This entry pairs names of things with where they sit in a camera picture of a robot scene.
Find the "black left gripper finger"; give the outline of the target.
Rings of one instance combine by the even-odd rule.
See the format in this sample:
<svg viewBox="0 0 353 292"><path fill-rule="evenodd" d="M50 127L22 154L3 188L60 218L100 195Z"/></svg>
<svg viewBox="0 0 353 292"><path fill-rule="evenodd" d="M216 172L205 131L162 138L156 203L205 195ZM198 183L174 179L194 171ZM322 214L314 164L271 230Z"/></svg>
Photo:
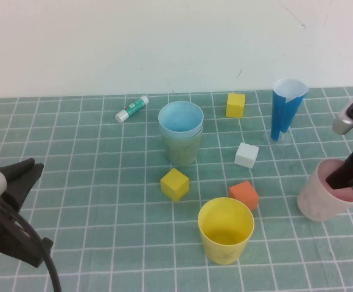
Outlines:
<svg viewBox="0 0 353 292"><path fill-rule="evenodd" d="M40 238L33 227L19 214L0 215L0 253L38 268L54 242Z"/></svg>
<svg viewBox="0 0 353 292"><path fill-rule="evenodd" d="M7 182L6 190L1 195L2 199L14 210L20 210L43 169L44 164L36 164L34 158L0 167L0 173L4 175Z"/></svg>

